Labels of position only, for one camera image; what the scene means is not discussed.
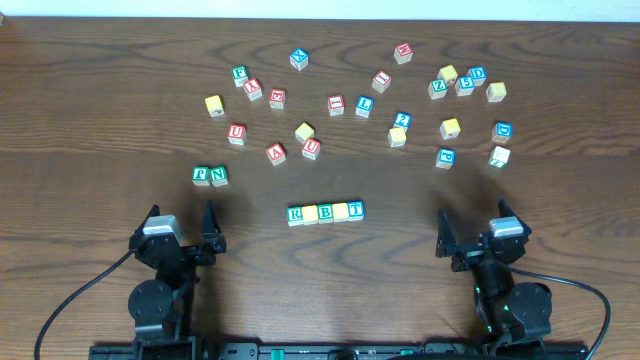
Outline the red U block left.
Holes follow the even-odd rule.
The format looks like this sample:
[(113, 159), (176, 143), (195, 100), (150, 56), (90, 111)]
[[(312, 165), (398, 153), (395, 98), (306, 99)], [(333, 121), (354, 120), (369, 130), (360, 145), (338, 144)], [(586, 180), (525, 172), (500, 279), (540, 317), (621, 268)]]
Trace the red U block left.
[(244, 146), (246, 144), (247, 131), (244, 125), (231, 124), (227, 138), (231, 144)]

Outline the yellow S block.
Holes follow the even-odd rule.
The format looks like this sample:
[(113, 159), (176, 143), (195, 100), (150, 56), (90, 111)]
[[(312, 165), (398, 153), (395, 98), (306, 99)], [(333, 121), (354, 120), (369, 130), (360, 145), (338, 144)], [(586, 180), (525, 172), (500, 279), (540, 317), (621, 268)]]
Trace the yellow S block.
[(394, 127), (389, 130), (388, 141), (392, 148), (403, 146), (406, 140), (406, 131), (403, 127)]

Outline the green F block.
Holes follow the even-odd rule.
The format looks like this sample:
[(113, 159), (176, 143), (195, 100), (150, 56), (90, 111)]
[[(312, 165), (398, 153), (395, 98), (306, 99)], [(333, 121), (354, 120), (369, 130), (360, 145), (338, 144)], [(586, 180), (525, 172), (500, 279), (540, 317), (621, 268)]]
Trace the green F block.
[(233, 67), (231, 73), (236, 87), (242, 87), (249, 80), (249, 73), (244, 65)]

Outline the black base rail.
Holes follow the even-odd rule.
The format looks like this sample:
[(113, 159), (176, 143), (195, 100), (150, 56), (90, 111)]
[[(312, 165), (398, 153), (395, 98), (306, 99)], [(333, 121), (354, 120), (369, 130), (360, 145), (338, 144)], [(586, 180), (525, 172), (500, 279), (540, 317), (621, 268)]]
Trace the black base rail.
[(463, 343), (429, 342), (423, 345), (309, 345), (225, 343), (210, 345), (194, 359), (218, 360), (332, 360), (332, 359), (584, 359), (584, 345), (556, 344), (475, 347)]

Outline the blue D block right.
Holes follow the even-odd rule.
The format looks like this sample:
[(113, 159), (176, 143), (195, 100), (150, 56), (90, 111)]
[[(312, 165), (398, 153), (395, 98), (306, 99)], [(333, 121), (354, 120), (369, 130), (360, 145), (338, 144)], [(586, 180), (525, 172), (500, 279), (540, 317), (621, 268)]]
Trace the blue D block right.
[(492, 141), (506, 144), (513, 136), (513, 126), (506, 122), (497, 122), (492, 130)]

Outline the green N block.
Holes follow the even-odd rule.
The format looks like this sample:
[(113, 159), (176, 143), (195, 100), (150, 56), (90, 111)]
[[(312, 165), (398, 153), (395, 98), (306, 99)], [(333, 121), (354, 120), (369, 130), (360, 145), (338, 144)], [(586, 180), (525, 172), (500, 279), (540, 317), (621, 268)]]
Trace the green N block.
[(229, 183), (228, 173), (224, 166), (217, 166), (209, 169), (211, 184), (220, 187)]

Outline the red A block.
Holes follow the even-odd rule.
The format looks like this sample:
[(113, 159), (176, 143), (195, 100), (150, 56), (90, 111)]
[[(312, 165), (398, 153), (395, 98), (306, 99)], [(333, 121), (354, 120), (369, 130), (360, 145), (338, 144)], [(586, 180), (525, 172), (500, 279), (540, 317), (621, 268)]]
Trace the red A block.
[(286, 160), (286, 151), (280, 143), (275, 143), (268, 147), (266, 154), (273, 166), (277, 166)]

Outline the red I block upper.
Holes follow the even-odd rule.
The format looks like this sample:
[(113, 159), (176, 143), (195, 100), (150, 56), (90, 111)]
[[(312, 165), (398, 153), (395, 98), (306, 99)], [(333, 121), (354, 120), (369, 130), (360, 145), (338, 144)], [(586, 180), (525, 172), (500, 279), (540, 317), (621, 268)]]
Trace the red I block upper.
[(380, 70), (372, 79), (372, 87), (379, 93), (384, 93), (391, 81), (392, 77), (384, 70)]

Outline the blue T block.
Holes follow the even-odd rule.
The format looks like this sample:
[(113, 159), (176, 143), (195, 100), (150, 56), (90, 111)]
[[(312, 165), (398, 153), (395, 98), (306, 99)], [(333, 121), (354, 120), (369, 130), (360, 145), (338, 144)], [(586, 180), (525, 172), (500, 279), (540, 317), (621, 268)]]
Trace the blue T block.
[(360, 221), (364, 219), (365, 207), (362, 201), (351, 201), (347, 203), (348, 207), (348, 220)]

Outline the blue P block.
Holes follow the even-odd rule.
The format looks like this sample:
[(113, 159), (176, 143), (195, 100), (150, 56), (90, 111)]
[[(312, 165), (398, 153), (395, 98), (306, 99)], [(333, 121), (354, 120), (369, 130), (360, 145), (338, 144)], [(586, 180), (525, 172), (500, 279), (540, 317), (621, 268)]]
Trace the blue P block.
[(456, 159), (456, 152), (452, 149), (441, 148), (437, 153), (435, 166), (442, 169), (450, 169)]

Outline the red u block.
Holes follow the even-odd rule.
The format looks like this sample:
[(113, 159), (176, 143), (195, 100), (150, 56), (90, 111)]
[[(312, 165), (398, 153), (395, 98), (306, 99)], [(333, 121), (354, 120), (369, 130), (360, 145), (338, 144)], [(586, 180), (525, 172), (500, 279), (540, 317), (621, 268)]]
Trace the red u block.
[(227, 138), (231, 144), (244, 146), (246, 144), (247, 131), (244, 125), (231, 124)]
[(311, 160), (316, 160), (320, 151), (321, 142), (313, 138), (307, 139), (302, 146), (302, 155)]

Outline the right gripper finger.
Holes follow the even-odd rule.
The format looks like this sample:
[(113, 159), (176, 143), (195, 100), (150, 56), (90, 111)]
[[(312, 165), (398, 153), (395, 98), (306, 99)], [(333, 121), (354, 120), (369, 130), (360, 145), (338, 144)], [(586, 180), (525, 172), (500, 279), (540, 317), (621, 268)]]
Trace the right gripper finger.
[(515, 212), (508, 206), (508, 204), (506, 203), (506, 201), (504, 199), (500, 199), (498, 201), (498, 210), (499, 210), (499, 214), (500, 214), (499, 218), (515, 216), (515, 217), (518, 218), (518, 220), (524, 226), (524, 233), (530, 233), (531, 232), (530, 227), (515, 214)]
[(438, 236), (435, 256), (438, 258), (451, 257), (458, 250), (452, 228), (443, 209), (438, 212)]

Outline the red i block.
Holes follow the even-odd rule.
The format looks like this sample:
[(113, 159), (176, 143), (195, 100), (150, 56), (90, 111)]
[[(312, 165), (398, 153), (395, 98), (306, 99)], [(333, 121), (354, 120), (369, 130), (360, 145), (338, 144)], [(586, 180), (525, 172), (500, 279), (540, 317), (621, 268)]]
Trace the red i block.
[(345, 110), (344, 98), (342, 95), (332, 95), (328, 97), (328, 110), (330, 116), (342, 115)]
[(384, 93), (391, 81), (392, 77), (384, 70), (380, 70), (372, 79), (372, 87), (379, 93)]

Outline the yellow tilted block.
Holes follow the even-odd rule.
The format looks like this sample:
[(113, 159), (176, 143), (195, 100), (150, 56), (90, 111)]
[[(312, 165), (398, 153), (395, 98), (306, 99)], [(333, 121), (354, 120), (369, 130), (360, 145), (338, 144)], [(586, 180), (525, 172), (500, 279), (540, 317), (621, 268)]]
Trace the yellow tilted block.
[(314, 134), (315, 129), (306, 122), (303, 122), (294, 132), (296, 140), (301, 144), (312, 138)]

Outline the yellow block with picture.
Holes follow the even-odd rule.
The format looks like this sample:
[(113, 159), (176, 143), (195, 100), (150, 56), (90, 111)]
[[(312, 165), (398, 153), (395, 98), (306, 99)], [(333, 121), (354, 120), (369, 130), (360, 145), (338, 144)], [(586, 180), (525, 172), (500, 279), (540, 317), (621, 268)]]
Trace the yellow block with picture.
[(444, 81), (447, 86), (451, 86), (456, 82), (458, 73), (453, 65), (447, 65), (439, 70), (437, 78)]

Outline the blue L block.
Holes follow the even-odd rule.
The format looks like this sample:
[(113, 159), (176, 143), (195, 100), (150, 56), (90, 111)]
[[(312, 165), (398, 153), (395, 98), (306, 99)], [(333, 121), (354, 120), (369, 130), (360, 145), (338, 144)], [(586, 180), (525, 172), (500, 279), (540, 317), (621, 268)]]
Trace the blue L block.
[(356, 102), (355, 114), (357, 116), (368, 118), (374, 106), (374, 99), (367, 96), (360, 96)]

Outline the green R block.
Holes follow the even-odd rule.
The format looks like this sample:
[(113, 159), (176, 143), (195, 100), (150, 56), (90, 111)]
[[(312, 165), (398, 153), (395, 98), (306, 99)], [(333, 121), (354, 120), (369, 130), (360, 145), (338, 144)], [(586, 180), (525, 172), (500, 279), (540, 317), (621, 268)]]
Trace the green R block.
[(304, 224), (302, 208), (300, 206), (289, 207), (287, 209), (287, 223), (290, 227)]

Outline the green Z block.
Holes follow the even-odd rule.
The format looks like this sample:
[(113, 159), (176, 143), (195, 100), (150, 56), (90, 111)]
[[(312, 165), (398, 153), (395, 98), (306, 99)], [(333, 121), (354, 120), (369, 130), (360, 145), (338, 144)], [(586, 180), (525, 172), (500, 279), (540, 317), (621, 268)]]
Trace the green Z block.
[(435, 79), (429, 83), (428, 94), (432, 100), (443, 98), (448, 90), (446, 82), (442, 79)]

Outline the yellow B block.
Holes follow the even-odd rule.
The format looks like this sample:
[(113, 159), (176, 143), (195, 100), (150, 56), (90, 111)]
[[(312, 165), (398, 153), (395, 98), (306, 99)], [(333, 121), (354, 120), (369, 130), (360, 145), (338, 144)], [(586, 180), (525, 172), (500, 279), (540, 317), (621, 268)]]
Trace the yellow B block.
[(492, 82), (486, 89), (486, 97), (489, 103), (501, 102), (507, 95), (504, 82)]

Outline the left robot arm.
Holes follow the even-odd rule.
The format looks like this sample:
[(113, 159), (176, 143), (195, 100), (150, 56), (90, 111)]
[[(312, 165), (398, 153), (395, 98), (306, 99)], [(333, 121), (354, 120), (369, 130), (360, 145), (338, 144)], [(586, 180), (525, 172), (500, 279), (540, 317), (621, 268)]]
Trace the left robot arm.
[(129, 250), (156, 271), (155, 278), (137, 285), (128, 300), (135, 322), (135, 359), (209, 359), (206, 338), (191, 333), (195, 285), (199, 267), (212, 266), (226, 251), (226, 239), (212, 201), (205, 206), (197, 245), (182, 245), (183, 232), (173, 215), (157, 205), (134, 230)]

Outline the green J block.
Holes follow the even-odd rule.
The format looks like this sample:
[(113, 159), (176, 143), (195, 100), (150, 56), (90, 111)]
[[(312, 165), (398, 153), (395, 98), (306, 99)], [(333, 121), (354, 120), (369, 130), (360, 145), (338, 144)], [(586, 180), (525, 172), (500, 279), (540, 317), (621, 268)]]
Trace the green J block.
[(206, 166), (195, 166), (192, 170), (192, 182), (196, 186), (209, 186), (209, 168)]

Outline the blue 5 block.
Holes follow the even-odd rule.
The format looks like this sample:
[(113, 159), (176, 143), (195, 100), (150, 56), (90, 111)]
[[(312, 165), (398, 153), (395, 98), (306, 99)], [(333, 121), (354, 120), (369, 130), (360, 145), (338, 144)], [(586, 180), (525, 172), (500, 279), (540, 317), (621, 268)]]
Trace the blue 5 block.
[(475, 84), (471, 76), (460, 76), (455, 83), (455, 92), (459, 97), (471, 95), (474, 89)]

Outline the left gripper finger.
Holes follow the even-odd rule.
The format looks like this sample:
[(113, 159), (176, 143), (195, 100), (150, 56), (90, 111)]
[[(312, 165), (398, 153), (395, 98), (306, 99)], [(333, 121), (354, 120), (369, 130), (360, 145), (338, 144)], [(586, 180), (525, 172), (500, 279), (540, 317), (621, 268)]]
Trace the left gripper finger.
[(154, 204), (149, 210), (148, 214), (146, 215), (144, 222), (146, 222), (151, 217), (155, 217), (159, 215), (160, 215), (160, 208), (157, 204)]
[(214, 253), (225, 253), (227, 249), (226, 238), (218, 224), (212, 200), (206, 202), (202, 220), (200, 235)]

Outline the blue d block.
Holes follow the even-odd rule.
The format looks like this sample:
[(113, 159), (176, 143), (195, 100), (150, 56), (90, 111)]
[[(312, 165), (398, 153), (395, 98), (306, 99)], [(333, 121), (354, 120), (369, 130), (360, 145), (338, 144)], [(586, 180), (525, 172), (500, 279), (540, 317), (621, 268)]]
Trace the blue d block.
[(506, 122), (497, 122), (492, 130), (492, 141), (506, 144), (513, 136), (513, 126)]
[(472, 79), (475, 87), (480, 87), (486, 80), (487, 74), (483, 66), (471, 67), (467, 75)]

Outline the blue 2 block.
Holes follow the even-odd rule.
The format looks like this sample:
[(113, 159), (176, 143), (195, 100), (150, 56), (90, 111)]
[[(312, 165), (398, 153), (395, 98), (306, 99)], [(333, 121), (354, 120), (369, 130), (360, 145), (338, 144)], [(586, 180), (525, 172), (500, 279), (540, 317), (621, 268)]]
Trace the blue 2 block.
[(407, 131), (412, 122), (412, 115), (406, 112), (398, 112), (394, 119), (393, 127), (394, 128), (402, 128), (404, 131)]

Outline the green 7 block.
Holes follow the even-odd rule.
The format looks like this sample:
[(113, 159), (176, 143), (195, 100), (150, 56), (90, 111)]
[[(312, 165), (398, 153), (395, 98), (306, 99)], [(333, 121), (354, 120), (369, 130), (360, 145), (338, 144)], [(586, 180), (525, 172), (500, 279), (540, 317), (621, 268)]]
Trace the green 7 block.
[(496, 168), (503, 168), (509, 160), (511, 151), (502, 146), (496, 146), (489, 157), (488, 164)]

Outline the yellow block far left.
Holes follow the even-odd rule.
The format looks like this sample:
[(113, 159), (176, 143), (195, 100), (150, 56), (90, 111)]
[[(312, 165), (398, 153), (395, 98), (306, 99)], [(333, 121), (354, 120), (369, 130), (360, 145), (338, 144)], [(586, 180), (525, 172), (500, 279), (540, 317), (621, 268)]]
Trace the yellow block far left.
[(219, 95), (207, 97), (205, 105), (211, 117), (217, 117), (224, 114), (224, 106)]

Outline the yellow O block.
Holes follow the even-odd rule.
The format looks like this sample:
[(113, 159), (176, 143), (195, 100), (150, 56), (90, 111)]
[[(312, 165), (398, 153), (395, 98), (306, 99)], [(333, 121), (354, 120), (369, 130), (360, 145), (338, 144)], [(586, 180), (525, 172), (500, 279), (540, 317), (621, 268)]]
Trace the yellow O block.
[(346, 202), (334, 203), (332, 205), (333, 221), (335, 223), (349, 220), (348, 204)]
[(319, 222), (318, 207), (316, 205), (303, 206), (301, 213), (304, 225), (313, 225)]

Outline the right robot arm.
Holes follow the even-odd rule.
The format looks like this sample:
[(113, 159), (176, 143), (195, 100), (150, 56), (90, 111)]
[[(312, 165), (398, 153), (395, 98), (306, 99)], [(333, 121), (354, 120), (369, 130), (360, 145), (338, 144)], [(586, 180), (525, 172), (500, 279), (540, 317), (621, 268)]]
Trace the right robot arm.
[(476, 313), (488, 328), (483, 344), (494, 355), (501, 347), (540, 342), (551, 332), (552, 294), (544, 284), (514, 281), (508, 265), (525, 255), (532, 233), (503, 200), (499, 216), (474, 243), (459, 244), (443, 210), (438, 213), (435, 255), (449, 258), (454, 272), (472, 273)]

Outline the green B block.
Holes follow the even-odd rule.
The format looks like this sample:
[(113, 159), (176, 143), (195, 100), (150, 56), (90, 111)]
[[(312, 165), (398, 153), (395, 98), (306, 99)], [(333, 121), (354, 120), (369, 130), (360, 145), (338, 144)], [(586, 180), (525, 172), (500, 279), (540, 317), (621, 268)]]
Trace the green B block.
[(334, 222), (333, 206), (331, 204), (319, 204), (318, 210), (318, 223), (327, 224)]

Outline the red U block centre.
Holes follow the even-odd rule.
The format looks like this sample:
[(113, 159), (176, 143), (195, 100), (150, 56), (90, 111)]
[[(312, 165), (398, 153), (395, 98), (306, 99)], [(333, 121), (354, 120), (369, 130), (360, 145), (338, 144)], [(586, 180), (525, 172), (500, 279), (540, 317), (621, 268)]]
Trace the red U block centre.
[(313, 138), (307, 139), (302, 146), (302, 155), (311, 160), (316, 160), (320, 151), (321, 142)]

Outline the blue D block upper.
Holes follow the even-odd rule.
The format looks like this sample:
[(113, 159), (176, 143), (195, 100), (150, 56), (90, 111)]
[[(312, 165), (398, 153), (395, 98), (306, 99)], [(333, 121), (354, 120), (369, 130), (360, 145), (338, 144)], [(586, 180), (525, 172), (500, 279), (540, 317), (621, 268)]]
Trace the blue D block upper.
[(475, 87), (480, 87), (486, 80), (487, 74), (483, 66), (471, 67), (467, 75), (472, 79)]

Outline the red I block centre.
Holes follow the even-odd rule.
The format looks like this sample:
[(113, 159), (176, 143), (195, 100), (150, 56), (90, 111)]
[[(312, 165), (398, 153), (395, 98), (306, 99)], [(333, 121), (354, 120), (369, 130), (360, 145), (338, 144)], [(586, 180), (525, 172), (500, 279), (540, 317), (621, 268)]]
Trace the red I block centre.
[(328, 97), (328, 110), (330, 116), (342, 115), (345, 110), (344, 98), (342, 95), (332, 95)]

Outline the red E block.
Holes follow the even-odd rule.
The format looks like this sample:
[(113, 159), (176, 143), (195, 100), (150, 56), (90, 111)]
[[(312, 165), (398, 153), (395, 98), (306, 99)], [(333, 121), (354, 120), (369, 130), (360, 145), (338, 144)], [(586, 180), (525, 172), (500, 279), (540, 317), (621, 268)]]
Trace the red E block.
[(272, 88), (269, 96), (269, 105), (272, 109), (283, 109), (286, 103), (286, 91), (280, 88)]

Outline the yellow K block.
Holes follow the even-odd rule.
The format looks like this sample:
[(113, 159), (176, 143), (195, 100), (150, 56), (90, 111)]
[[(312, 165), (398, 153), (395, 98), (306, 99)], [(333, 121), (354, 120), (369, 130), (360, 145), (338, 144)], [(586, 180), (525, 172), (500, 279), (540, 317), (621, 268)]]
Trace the yellow K block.
[(461, 132), (457, 118), (444, 120), (440, 126), (440, 133), (444, 140), (456, 138)]

